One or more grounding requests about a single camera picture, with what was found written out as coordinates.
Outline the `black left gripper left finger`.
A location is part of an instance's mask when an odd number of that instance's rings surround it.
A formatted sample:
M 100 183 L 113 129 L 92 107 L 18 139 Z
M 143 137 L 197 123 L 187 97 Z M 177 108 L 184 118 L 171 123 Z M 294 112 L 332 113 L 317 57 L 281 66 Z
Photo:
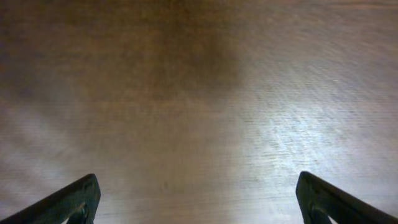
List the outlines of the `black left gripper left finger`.
M 3 224 L 93 224 L 100 202 L 98 179 L 88 174 L 33 205 L 1 220 Z

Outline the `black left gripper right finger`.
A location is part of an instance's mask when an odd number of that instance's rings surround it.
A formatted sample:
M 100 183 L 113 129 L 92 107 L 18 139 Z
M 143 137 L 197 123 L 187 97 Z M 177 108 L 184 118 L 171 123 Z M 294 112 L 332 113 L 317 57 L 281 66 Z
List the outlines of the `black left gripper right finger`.
M 378 210 L 323 179 L 302 171 L 296 190 L 305 224 L 369 223 L 397 224 L 397 218 Z

